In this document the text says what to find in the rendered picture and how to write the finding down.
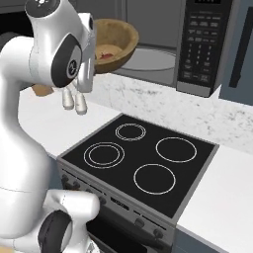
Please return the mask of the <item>brown wooden board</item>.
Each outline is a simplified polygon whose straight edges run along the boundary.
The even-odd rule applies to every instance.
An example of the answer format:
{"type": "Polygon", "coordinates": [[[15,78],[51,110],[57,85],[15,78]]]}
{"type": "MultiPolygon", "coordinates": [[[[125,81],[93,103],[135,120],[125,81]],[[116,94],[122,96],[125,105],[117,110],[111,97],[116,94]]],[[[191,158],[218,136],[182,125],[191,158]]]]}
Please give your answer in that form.
{"type": "Polygon", "coordinates": [[[45,85],[35,84],[32,86],[32,89],[38,97],[45,97],[53,93],[53,89],[45,85]]]}

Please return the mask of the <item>dark microwave door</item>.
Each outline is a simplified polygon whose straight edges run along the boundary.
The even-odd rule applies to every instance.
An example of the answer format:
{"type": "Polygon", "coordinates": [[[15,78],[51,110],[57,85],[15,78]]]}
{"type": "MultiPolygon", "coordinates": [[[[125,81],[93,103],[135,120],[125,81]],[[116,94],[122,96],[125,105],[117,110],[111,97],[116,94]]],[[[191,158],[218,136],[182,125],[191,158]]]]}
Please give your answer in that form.
{"type": "Polygon", "coordinates": [[[33,28],[25,12],[27,0],[0,0],[0,35],[13,32],[32,37],[33,28]]]}

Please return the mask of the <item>blue-grey cupboard door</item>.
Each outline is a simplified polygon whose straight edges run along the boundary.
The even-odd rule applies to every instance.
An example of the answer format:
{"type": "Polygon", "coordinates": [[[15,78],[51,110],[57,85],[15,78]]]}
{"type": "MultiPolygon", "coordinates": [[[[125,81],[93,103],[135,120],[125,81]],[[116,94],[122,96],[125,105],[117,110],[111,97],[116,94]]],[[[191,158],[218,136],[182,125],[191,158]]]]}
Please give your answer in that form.
{"type": "Polygon", "coordinates": [[[244,58],[238,85],[236,88],[229,87],[229,81],[249,7],[253,7],[253,0],[240,0],[237,14],[234,16],[235,24],[232,26],[233,32],[230,39],[228,58],[225,64],[219,98],[253,106],[253,31],[244,58]]]}

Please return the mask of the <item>grey stove with black hob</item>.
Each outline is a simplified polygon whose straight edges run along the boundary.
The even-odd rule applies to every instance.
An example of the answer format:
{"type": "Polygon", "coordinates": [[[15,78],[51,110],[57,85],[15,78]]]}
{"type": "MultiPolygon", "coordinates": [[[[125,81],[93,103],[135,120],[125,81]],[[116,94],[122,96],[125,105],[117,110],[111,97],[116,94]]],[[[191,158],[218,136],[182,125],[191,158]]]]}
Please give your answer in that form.
{"type": "Polygon", "coordinates": [[[218,146],[136,118],[119,115],[57,157],[59,174],[106,198],[98,216],[163,233],[173,247],[177,221],[211,163],[218,146]]]}

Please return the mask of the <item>blue-grey base cupboard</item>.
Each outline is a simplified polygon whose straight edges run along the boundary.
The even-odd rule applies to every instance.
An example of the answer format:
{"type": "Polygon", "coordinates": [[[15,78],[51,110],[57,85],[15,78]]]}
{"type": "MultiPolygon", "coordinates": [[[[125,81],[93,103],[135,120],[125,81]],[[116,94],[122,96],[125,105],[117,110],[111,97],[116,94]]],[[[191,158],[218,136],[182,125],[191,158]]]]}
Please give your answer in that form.
{"type": "Polygon", "coordinates": [[[187,233],[176,230],[172,253],[228,253],[222,249],[211,248],[187,233]]]}

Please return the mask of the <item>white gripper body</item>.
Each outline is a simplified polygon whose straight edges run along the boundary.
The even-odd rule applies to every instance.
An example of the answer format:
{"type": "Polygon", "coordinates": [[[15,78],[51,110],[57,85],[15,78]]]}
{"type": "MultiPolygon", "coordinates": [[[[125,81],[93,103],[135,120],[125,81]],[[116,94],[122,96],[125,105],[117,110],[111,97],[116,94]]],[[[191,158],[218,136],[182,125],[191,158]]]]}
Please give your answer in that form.
{"type": "Polygon", "coordinates": [[[77,90],[81,93],[90,93],[93,90],[94,63],[95,55],[92,55],[80,66],[77,75],[77,90]]]}

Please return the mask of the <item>black oven door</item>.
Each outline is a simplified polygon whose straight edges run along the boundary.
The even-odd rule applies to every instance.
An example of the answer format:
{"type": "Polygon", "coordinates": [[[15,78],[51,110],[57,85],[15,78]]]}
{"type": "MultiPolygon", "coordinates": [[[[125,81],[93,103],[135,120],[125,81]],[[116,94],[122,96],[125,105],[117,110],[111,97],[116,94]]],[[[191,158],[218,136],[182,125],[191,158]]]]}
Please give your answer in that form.
{"type": "Polygon", "coordinates": [[[171,253],[170,246],[127,221],[123,220],[123,223],[117,225],[98,216],[87,223],[87,230],[102,253],[171,253]]]}

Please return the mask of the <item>grey microwave oven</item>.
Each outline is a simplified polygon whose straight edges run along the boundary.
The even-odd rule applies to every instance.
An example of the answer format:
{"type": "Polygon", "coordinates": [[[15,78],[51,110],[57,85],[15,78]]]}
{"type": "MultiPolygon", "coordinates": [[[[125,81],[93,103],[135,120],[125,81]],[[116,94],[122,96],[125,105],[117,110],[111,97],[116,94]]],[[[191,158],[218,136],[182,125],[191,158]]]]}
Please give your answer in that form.
{"type": "Polygon", "coordinates": [[[241,0],[77,0],[77,10],[96,19],[115,18],[139,34],[118,75],[208,97],[224,69],[230,20],[241,0]]]}

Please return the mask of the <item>brown wooden bowl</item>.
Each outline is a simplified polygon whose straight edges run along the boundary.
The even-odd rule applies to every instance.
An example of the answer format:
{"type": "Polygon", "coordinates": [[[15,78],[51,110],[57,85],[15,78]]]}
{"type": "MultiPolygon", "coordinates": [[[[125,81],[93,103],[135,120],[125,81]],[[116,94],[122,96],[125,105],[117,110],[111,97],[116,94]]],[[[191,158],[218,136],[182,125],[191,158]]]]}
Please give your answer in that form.
{"type": "Polygon", "coordinates": [[[126,64],[133,55],[138,44],[139,35],[133,25],[116,19],[98,19],[95,73],[113,72],[126,64]],[[114,56],[99,59],[101,52],[110,52],[114,56]]]}

